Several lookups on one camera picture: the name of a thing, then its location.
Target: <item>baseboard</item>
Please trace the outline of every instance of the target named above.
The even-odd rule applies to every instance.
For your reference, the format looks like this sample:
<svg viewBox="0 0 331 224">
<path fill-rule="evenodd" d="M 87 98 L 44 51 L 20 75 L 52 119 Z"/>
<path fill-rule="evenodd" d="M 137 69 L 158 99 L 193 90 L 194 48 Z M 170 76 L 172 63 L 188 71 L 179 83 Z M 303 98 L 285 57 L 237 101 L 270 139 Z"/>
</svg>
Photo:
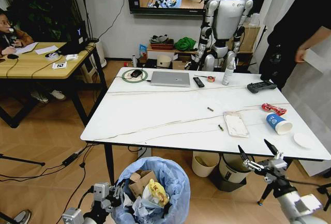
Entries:
<svg viewBox="0 0 331 224">
<path fill-rule="evenodd" d="M 122 58 L 122 57 L 105 57 L 107 61 L 132 61 L 130 58 Z"/>
</svg>

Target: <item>white bottle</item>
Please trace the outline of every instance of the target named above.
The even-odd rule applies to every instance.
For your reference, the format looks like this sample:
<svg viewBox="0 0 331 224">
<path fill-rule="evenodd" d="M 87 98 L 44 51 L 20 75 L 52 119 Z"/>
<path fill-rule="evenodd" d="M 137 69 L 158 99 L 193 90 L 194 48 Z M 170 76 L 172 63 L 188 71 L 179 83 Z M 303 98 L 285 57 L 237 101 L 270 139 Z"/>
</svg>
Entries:
<svg viewBox="0 0 331 224">
<path fill-rule="evenodd" d="M 234 69 L 235 69 L 235 61 L 233 59 L 225 69 L 224 77 L 222 80 L 223 85 L 228 85 L 230 83 L 230 77 L 232 76 Z"/>
<path fill-rule="evenodd" d="M 132 55 L 132 63 L 134 67 L 137 67 L 137 59 L 135 55 Z"/>
</svg>

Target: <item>hand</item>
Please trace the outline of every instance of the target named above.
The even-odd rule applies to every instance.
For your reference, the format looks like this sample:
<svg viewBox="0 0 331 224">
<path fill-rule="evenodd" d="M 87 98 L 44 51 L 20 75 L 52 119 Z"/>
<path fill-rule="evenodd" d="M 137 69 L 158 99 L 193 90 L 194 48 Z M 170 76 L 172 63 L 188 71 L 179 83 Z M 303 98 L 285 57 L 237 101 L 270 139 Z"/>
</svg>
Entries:
<svg viewBox="0 0 331 224">
<path fill-rule="evenodd" d="M 21 39 L 17 39 L 14 41 L 14 47 L 23 47 L 24 43 Z"/>
<path fill-rule="evenodd" d="M 305 60 L 304 60 L 305 55 L 306 55 L 306 49 L 299 48 L 299 49 L 296 51 L 294 61 L 295 61 L 296 63 L 304 63 L 304 62 L 305 62 Z"/>
<path fill-rule="evenodd" d="M 16 49 L 14 47 L 7 47 L 1 51 L 2 55 L 8 55 L 13 53 L 16 53 Z"/>
</svg>

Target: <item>remote control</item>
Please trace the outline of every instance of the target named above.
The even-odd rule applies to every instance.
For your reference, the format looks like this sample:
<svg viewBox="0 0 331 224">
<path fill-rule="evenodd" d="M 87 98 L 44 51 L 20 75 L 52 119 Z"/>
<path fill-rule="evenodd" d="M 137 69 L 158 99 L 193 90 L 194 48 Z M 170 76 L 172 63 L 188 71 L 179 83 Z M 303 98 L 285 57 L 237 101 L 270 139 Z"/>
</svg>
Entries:
<svg viewBox="0 0 331 224">
<path fill-rule="evenodd" d="M 277 85 L 269 82 L 269 81 L 263 81 L 260 83 L 250 83 L 247 85 L 247 89 L 249 89 L 249 91 L 251 91 L 252 93 L 256 94 L 257 92 L 263 90 L 263 89 L 275 89 L 277 88 Z"/>
<path fill-rule="evenodd" d="M 205 85 L 201 82 L 200 78 L 193 78 L 199 88 L 203 88 Z"/>
</svg>

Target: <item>shoe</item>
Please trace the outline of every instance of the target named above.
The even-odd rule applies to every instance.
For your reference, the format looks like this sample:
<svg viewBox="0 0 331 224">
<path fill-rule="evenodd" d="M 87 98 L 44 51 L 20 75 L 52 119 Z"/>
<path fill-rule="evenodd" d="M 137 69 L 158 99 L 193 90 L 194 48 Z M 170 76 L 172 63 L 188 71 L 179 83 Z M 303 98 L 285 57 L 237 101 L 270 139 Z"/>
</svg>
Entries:
<svg viewBox="0 0 331 224">
<path fill-rule="evenodd" d="M 66 96 L 61 91 L 53 90 L 50 94 L 59 101 L 64 101 L 66 99 Z"/>
<path fill-rule="evenodd" d="M 38 91 L 33 91 L 33 92 L 31 92 L 31 96 L 32 96 L 33 98 L 36 98 L 36 99 L 37 99 L 38 101 L 40 101 L 41 103 L 46 104 L 46 103 L 49 102 L 49 99 L 48 99 L 46 96 L 44 96 L 42 93 L 39 93 Z"/>
<path fill-rule="evenodd" d="M 31 217 L 31 211 L 23 210 L 18 215 L 16 215 L 14 220 L 17 221 L 19 224 L 27 224 L 30 220 L 30 217 Z"/>
</svg>

